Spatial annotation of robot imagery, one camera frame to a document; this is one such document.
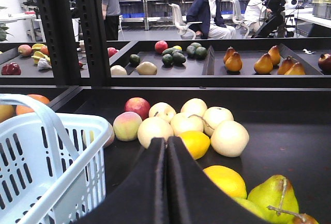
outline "white wall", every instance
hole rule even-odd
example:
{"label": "white wall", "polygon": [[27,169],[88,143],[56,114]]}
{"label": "white wall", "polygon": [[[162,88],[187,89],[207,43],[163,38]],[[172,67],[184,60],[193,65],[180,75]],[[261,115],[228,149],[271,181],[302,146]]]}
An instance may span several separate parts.
{"label": "white wall", "polygon": [[[0,0],[0,6],[7,7],[7,9],[1,10],[1,15],[8,13],[22,13],[20,4],[26,0]],[[7,35],[7,40],[4,42],[30,42],[31,38],[26,34],[26,30],[30,29],[29,20],[21,20],[17,22],[6,24],[11,35]]]}

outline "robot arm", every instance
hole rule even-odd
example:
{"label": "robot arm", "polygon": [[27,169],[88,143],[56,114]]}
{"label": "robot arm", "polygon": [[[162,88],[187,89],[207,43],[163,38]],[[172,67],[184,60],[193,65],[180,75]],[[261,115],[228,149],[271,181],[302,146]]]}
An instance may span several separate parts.
{"label": "robot arm", "polygon": [[271,17],[255,33],[253,38],[266,38],[278,26],[284,23],[286,37],[293,37],[295,31],[294,10],[298,4],[297,0],[266,0],[265,5],[272,10]]}
{"label": "robot arm", "polygon": [[295,31],[294,11],[298,5],[298,0],[285,0],[285,28],[286,37],[293,37]]}

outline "white lab coat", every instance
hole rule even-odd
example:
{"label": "white lab coat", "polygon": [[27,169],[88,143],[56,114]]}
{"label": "white lab coat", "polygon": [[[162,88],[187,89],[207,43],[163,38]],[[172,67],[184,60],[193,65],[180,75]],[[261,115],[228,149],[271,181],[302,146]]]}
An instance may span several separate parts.
{"label": "white lab coat", "polygon": [[251,31],[256,32],[257,30],[253,30],[255,29],[253,25],[261,26],[264,20],[267,19],[266,7],[262,4],[262,0],[250,0],[246,7],[244,18],[244,23],[250,27]]}

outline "white chair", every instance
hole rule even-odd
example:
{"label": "white chair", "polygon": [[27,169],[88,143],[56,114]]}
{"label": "white chair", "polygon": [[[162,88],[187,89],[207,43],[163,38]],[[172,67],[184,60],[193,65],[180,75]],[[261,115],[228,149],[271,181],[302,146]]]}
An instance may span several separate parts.
{"label": "white chair", "polygon": [[124,33],[123,33],[123,29],[122,29],[122,20],[123,20],[123,15],[120,15],[119,17],[118,17],[118,19],[119,19],[119,24],[118,24],[118,33],[122,33],[122,37],[123,37],[123,40],[125,40],[124,39]]}
{"label": "white chair", "polygon": [[193,36],[190,39],[195,39],[196,34],[195,31],[191,30],[189,28],[192,24],[202,23],[201,21],[195,21],[195,22],[187,22],[186,24],[183,22],[183,16],[182,11],[180,10],[180,6],[177,4],[169,4],[169,6],[172,8],[172,22],[178,29],[178,34],[182,39],[188,39],[188,36],[185,36],[187,32],[192,33]]}
{"label": "white chair", "polygon": [[238,0],[230,0],[232,3],[232,22],[236,24],[236,29],[243,28],[240,34],[243,34],[243,38],[246,39],[249,35],[249,26],[244,23],[245,19],[242,16],[242,10],[240,7],[240,2]]}

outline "person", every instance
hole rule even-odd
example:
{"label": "person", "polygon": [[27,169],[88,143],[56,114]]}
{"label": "person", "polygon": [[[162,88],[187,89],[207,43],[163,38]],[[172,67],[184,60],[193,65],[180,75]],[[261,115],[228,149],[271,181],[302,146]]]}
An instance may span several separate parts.
{"label": "person", "polygon": [[194,0],[186,15],[187,22],[201,21],[190,25],[202,39],[234,39],[236,30],[225,25],[221,15],[220,0]]}
{"label": "person", "polygon": [[263,0],[250,0],[244,13],[244,23],[249,26],[250,32],[256,33],[270,13],[271,10],[263,5]]}
{"label": "person", "polygon": [[118,40],[119,14],[118,0],[101,0],[102,17],[107,40]]}

